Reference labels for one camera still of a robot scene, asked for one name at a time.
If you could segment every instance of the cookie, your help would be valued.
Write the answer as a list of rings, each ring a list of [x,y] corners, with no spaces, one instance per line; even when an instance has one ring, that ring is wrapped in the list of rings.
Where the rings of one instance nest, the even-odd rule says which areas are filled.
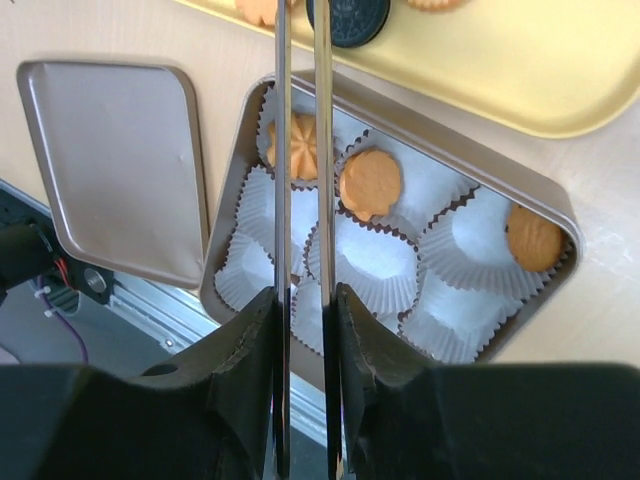
[[[409,6],[423,12],[441,12],[460,5],[464,0],[408,0]]]
[[[369,149],[349,160],[340,174],[340,199],[363,222],[388,215],[402,193],[402,174],[386,152]]]
[[[375,38],[389,17],[391,0],[332,0],[331,43],[355,48]],[[307,0],[307,17],[313,27],[313,0]]]
[[[276,166],[276,126],[269,125],[271,146],[267,160]],[[312,181],[318,178],[316,119],[310,115],[291,114],[291,178]]]
[[[558,263],[565,234],[558,225],[514,205],[507,220],[507,241],[511,255],[523,269],[543,272]]]
[[[297,0],[289,0],[295,5]],[[236,0],[236,9],[252,25],[273,27],[278,14],[278,0]]]

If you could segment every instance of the table surface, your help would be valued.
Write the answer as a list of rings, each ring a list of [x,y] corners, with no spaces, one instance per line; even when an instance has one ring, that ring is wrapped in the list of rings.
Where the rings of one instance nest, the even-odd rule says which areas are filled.
[[[272,39],[171,0],[0,2],[0,178],[46,195],[15,72],[34,59],[175,65],[195,84],[211,220],[242,100],[274,70]],[[312,56],[294,50],[294,69]],[[586,238],[573,278],[498,361],[610,360],[640,366],[640,101],[609,125],[568,140],[533,138],[349,68],[340,73],[558,182]]]

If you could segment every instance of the tin lid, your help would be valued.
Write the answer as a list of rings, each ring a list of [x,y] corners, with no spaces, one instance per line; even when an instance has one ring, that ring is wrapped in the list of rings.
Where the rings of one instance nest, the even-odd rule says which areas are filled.
[[[18,87],[60,243],[183,288],[208,236],[195,93],[161,66],[28,62]]]

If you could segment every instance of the gray tray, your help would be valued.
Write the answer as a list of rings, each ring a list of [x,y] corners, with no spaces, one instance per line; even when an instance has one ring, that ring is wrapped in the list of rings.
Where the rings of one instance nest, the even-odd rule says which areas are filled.
[[[64,249],[196,288],[209,228],[186,75],[159,66],[28,62],[17,77]]]
[[[299,73],[294,76],[293,88],[314,95],[313,78],[313,72]],[[231,320],[234,312],[216,294],[213,275],[224,265],[243,180],[251,167],[259,163],[255,146],[256,126],[262,97],[272,82],[271,76],[263,78],[245,99],[205,261],[200,299],[206,312],[221,324]],[[498,331],[480,356],[481,361],[492,358],[567,281],[582,256],[583,239],[566,192],[548,178],[360,84],[339,75],[335,76],[334,82],[336,109],[539,213],[562,227],[571,239],[575,248],[560,272],[539,296],[530,300]],[[291,341],[291,368],[295,374],[324,390],[322,358],[295,338]]]

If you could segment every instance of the white paper liner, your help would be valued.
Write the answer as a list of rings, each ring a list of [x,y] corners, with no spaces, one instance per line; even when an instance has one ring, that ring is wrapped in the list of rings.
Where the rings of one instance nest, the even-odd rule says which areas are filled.
[[[214,275],[214,286],[224,303],[239,312],[265,287],[274,283],[273,262],[262,246],[243,232],[231,237],[224,267]]]
[[[324,356],[320,284],[313,278],[301,281],[291,304],[293,336],[314,352]],[[400,333],[397,314],[378,315],[376,319],[394,334]]]
[[[269,87],[264,95],[264,103],[258,119],[258,136],[256,145],[258,154],[262,162],[272,168],[267,160],[267,150],[271,146],[271,137],[269,136],[269,125],[276,119],[277,99],[276,92],[273,87]],[[299,90],[291,91],[291,111],[297,114],[315,115],[316,104],[315,98],[311,95],[303,93]],[[336,152],[336,158],[340,153],[344,152],[347,145],[352,144],[356,138],[361,136],[366,129],[366,125],[360,120],[347,115],[344,112],[333,110],[333,146]],[[317,180],[307,182],[301,179],[293,179],[292,183],[298,187],[313,188],[318,185]]]
[[[398,162],[403,191],[389,215],[374,216],[369,223],[395,228],[412,242],[417,241],[436,214],[478,186],[455,170],[377,130],[368,130],[347,147],[336,163],[336,176],[339,178],[350,157],[371,148],[389,153]]]
[[[258,241],[275,256],[275,181],[260,166],[254,167],[242,188],[236,213],[238,230]],[[291,192],[291,273],[306,274],[304,250],[313,227],[318,223],[318,192]]]
[[[456,288],[518,300],[531,298],[560,263],[541,273],[520,267],[509,251],[505,233],[512,202],[486,187],[476,190],[474,197],[466,206],[440,217],[420,236],[423,266]]]
[[[400,330],[406,340],[444,363],[472,363],[523,302],[489,292],[459,290],[433,272]]]
[[[418,259],[406,241],[390,233],[363,228],[343,214],[336,215],[336,280],[350,285],[372,313],[409,310],[417,295]],[[320,242],[311,237],[307,263],[320,278]]]

